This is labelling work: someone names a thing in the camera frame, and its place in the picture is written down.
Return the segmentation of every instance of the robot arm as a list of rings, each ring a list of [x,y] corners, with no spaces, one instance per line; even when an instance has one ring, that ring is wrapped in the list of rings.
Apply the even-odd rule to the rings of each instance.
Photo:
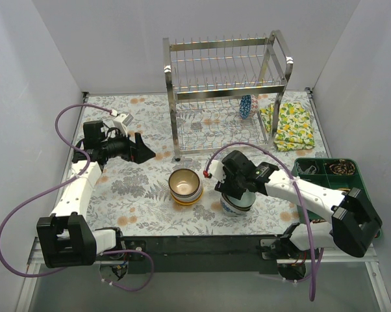
[[[284,171],[266,162],[255,166],[240,151],[232,151],[222,162],[213,161],[208,176],[218,180],[215,190],[237,199],[248,190],[299,205],[295,188]],[[316,247],[335,246],[354,257],[363,257],[382,226],[367,195],[358,188],[341,192],[298,178],[297,185],[307,209],[327,221],[311,225]],[[308,250],[305,224],[292,224],[280,242],[291,249]]]
[[[90,165],[83,175],[65,188],[51,214],[40,218],[37,223],[47,267],[92,265],[97,254],[113,248],[124,249],[118,227],[92,231],[86,223],[86,212],[93,188],[109,159],[120,156],[123,160],[141,164],[155,156],[142,141],[140,133],[135,133],[135,142],[130,140],[126,127],[131,121],[130,114],[118,115],[113,120],[115,128],[110,128],[108,133],[105,133],[102,121],[84,123],[84,139],[77,146],[83,144],[84,151],[90,156]],[[111,130],[116,131],[114,137],[109,136]],[[85,155],[75,152],[69,178],[78,175],[86,163]]]

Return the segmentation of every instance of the dish towel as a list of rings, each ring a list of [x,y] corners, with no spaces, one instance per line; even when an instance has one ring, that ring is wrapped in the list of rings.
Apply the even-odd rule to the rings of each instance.
[[[272,114],[273,104],[260,110],[268,133],[271,131]],[[302,108],[300,103],[281,105],[275,144],[279,151],[310,150],[314,147],[310,114]]]

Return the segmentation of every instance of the rack shelf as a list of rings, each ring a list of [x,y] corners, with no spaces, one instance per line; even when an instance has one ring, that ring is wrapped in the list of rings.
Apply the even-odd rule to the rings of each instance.
[[[164,73],[176,160],[181,154],[216,150],[235,140],[265,145],[260,115],[243,120],[238,113],[239,99],[244,95],[278,93],[278,114],[269,137],[275,136],[292,57],[280,31],[273,31],[269,38],[248,37],[191,39],[174,44],[164,39]],[[284,57],[284,70],[273,49],[275,39]]]

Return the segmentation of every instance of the floral tablecloth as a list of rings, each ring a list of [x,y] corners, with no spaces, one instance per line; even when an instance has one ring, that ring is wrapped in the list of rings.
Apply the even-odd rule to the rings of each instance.
[[[259,96],[259,105],[266,107],[275,94]],[[286,92],[283,102],[300,102],[311,115],[315,148],[301,151],[271,152],[289,168],[298,157],[326,157],[326,150],[315,122],[306,92]],[[137,165],[119,158],[105,166],[95,186],[86,220],[92,229],[119,226],[124,235],[253,235],[280,234],[298,221],[294,204],[261,194],[252,210],[242,217],[225,216],[221,210],[220,193],[214,191],[215,181],[203,178],[203,197],[191,206],[175,203],[168,189],[169,175],[178,168],[195,170],[200,177],[209,154],[185,155],[180,162],[173,159],[173,140],[167,95],[92,96],[88,103],[130,112],[134,120],[130,134],[142,134],[144,142],[157,156]],[[86,108],[82,123],[104,120],[111,126],[111,117],[100,110]],[[83,136],[82,129],[77,140]],[[255,151],[246,155],[255,163],[269,158]]]

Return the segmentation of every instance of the metal rack frame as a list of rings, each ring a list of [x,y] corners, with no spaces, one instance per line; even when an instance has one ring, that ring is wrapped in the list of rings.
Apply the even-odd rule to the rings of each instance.
[[[279,107],[294,61],[280,31],[272,31],[268,38],[248,37],[191,39],[191,42],[183,40],[174,44],[170,44],[169,38],[163,39],[176,161],[181,155],[216,150],[234,140],[265,145],[266,134],[260,114],[247,120],[242,120],[238,114],[239,99],[244,95],[277,93],[268,140],[268,143],[273,142]],[[282,51],[284,70],[273,48],[275,39]],[[236,128],[245,134],[232,136]],[[213,142],[209,137],[218,140]]]

